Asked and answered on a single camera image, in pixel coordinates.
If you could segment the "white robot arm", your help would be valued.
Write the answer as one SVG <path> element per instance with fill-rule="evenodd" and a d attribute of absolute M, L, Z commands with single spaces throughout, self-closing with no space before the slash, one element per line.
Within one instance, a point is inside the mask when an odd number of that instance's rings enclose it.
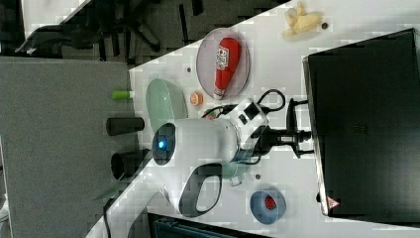
<path fill-rule="evenodd" d="M 185 217 L 197 217 L 203 183 L 223 178 L 226 164 L 246 164 L 252 157 L 267 154 L 274 146 L 289 146 L 296 156 L 306 152 L 299 144 L 311 138 L 309 131 L 296 126 L 294 107 L 289 103 L 286 127 L 281 130 L 268 126 L 266 114 L 271 110 L 251 98 L 228 107 L 219 118 L 176 119 L 161 125 L 153 138 L 153 158 L 170 168 L 173 178 L 164 183 L 166 198 Z"/>

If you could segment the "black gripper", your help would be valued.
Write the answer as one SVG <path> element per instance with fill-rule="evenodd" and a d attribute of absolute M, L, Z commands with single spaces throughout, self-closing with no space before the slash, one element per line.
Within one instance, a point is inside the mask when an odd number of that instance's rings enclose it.
<path fill-rule="evenodd" d="M 253 156 L 264 156 L 270 152 L 273 147 L 289 146 L 295 156 L 300 158 L 302 155 L 311 154 L 311 150 L 302 150 L 300 144 L 308 141 L 312 137 L 309 131 L 282 129 L 276 130 L 267 127 L 259 137 Z"/>

